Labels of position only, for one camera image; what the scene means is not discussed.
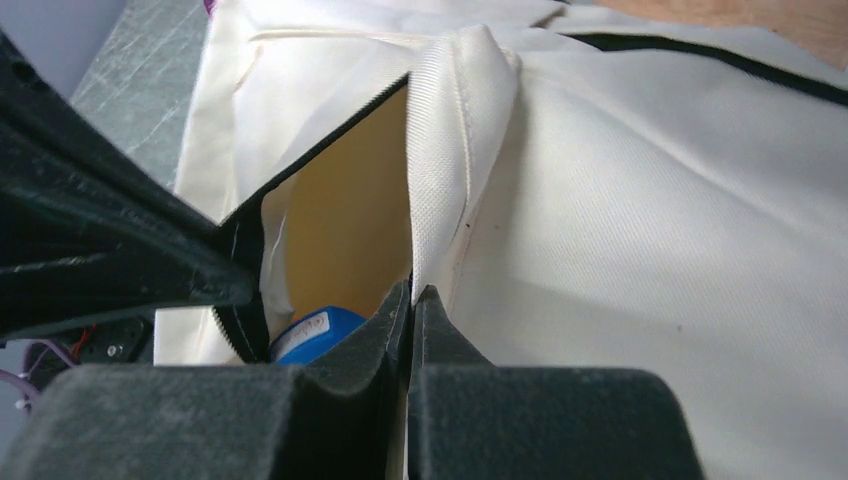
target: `white fabric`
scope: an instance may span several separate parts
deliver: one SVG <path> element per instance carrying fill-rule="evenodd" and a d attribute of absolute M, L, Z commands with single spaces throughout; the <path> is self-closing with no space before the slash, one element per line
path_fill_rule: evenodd
<path fill-rule="evenodd" d="M 753 28 L 562 9 L 222 0 L 177 193 L 222 220 L 410 71 L 416 297 L 435 284 L 497 364 L 659 374 L 710 478 L 845 478 L 848 109 L 557 33 L 659 34 L 848 78 Z M 235 361 L 206 309 L 159 312 L 155 358 Z"/>

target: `white bag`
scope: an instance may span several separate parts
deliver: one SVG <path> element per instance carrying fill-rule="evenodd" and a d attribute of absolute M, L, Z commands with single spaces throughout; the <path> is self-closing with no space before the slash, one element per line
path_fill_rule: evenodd
<path fill-rule="evenodd" d="M 597 7 L 222 0 L 177 194 L 220 221 L 297 170 L 263 201 L 272 336 L 411 271 L 496 364 L 660 375 L 710 478 L 841 479 L 846 83 L 766 31 Z M 155 356 L 237 361 L 206 309 L 159 312 Z"/>

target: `gray wall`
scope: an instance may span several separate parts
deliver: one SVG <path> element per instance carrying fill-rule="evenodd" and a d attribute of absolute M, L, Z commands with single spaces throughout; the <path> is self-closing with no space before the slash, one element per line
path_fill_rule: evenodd
<path fill-rule="evenodd" d="M 109 37 L 127 0 L 0 0 L 0 27 L 41 77 L 66 99 Z M 0 350 L 0 368 L 18 372 L 25 342 Z M 20 394 L 0 384 L 0 458 L 23 426 Z"/>

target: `blue container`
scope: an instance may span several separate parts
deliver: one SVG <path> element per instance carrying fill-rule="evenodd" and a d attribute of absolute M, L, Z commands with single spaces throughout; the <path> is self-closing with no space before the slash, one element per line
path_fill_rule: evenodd
<path fill-rule="evenodd" d="M 326 307 L 306 315 L 271 343 L 271 361 L 279 365 L 305 365 L 320 357 L 365 323 L 359 315 L 339 307 Z"/>

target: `white label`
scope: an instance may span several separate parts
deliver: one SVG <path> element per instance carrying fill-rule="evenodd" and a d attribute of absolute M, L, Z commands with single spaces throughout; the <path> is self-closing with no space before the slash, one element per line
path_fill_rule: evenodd
<path fill-rule="evenodd" d="M 277 340 L 275 360 L 280 360 L 295 348 L 329 331 L 330 316 L 327 312 L 321 312 L 301 321 Z"/>

